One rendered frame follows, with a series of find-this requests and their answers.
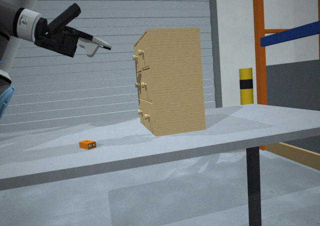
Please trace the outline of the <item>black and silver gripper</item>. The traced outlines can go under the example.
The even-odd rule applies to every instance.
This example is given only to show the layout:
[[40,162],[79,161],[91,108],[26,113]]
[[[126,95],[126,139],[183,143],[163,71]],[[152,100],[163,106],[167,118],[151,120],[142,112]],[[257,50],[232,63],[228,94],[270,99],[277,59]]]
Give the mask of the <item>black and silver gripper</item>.
[[[95,55],[99,47],[107,50],[111,50],[112,48],[107,42],[72,27],[60,25],[58,29],[52,32],[47,25],[48,22],[45,18],[40,18],[37,22],[34,33],[34,44],[39,47],[72,58],[76,52],[77,43],[85,49],[87,56],[90,58]],[[48,34],[46,34],[47,32]]]

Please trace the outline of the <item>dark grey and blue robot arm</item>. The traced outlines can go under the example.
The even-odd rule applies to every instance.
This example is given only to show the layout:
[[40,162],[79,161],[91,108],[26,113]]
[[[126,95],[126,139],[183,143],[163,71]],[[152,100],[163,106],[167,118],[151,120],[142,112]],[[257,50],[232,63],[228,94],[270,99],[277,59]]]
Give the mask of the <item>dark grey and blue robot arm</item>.
[[[9,71],[22,39],[35,42],[35,29],[42,15],[34,12],[37,0],[0,0],[0,119],[15,89]],[[74,3],[50,22],[47,27],[54,32],[67,25],[81,13]]]

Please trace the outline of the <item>tan wooden chest of drawers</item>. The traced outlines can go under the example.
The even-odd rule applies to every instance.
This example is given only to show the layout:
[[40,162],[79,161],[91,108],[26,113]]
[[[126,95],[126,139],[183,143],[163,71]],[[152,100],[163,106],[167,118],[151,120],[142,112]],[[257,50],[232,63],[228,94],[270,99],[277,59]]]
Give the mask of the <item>tan wooden chest of drawers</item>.
[[[146,29],[155,134],[206,130],[200,28]],[[138,72],[139,71],[139,72]]]

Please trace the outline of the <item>tan wooden drawer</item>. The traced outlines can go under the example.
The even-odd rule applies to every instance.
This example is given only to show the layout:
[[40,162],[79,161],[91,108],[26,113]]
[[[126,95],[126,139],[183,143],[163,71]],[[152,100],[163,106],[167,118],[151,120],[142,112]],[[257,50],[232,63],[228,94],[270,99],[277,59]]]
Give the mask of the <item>tan wooden drawer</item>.
[[140,114],[140,121],[147,126],[146,119],[144,119],[145,112],[145,101],[144,99],[138,99],[139,100],[139,110],[137,111],[138,115]]
[[141,69],[141,56],[138,55],[138,50],[140,50],[139,42],[134,47],[134,56],[132,56],[133,60],[135,60],[136,71]]
[[141,85],[141,88],[143,88],[144,98],[152,100],[150,69],[142,71],[141,73],[142,73],[142,83],[140,85]]
[[147,34],[145,34],[139,41],[138,55],[140,55],[141,68],[149,66],[148,42]]
[[138,96],[144,98],[144,91],[141,88],[141,83],[143,82],[142,79],[142,72],[136,74],[137,83],[135,83],[135,87],[138,89]]
[[147,128],[155,134],[154,125],[154,113],[153,113],[153,103],[150,101],[145,101],[145,113],[144,119],[146,119]]

